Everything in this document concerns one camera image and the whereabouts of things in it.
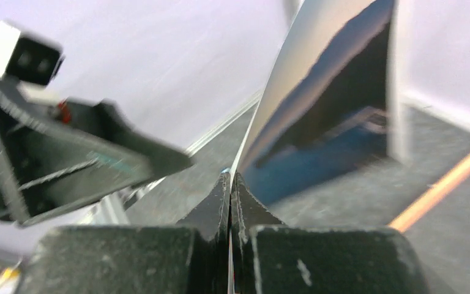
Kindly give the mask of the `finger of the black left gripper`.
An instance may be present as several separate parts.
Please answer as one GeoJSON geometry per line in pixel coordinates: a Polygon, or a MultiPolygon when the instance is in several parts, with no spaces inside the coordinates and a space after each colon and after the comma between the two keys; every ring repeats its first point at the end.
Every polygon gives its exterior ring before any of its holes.
{"type": "Polygon", "coordinates": [[[149,161],[152,171],[149,179],[140,183],[115,185],[117,189],[148,184],[194,164],[192,156],[183,149],[135,129],[112,101],[90,104],[85,100],[69,99],[67,108],[71,115],[70,126],[141,154],[149,161]]]}

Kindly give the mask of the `mountain sea photo print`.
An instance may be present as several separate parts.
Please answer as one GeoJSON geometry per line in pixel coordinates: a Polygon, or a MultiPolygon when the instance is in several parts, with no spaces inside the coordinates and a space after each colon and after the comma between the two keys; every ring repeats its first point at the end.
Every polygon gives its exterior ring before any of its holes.
{"type": "Polygon", "coordinates": [[[396,1],[304,1],[236,170],[266,206],[387,157],[396,1]]]}

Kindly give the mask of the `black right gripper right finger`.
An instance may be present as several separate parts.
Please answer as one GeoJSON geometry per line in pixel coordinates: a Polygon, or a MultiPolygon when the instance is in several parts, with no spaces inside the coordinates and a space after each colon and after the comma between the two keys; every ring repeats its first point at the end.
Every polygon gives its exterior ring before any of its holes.
{"type": "Polygon", "coordinates": [[[428,293],[411,243],[386,226],[290,227],[235,173],[231,192],[236,293],[428,293]]]}

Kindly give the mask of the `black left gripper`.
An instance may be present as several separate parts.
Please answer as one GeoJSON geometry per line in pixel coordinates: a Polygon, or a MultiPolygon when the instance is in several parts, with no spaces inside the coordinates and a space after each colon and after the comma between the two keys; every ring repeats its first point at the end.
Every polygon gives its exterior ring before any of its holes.
{"type": "Polygon", "coordinates": [[[41,114],[0,81],[0,221],[36,224],[150,176],[141,154],[41,114]]]}

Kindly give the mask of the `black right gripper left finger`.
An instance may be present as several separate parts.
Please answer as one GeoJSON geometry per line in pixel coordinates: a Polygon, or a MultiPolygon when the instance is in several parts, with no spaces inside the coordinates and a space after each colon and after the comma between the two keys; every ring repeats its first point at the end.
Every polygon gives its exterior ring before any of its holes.
{"type": "Polygon", "coordinates": [[[229,293],[229,173],[174,225],[50,230],[17,293],[229,293]]]}

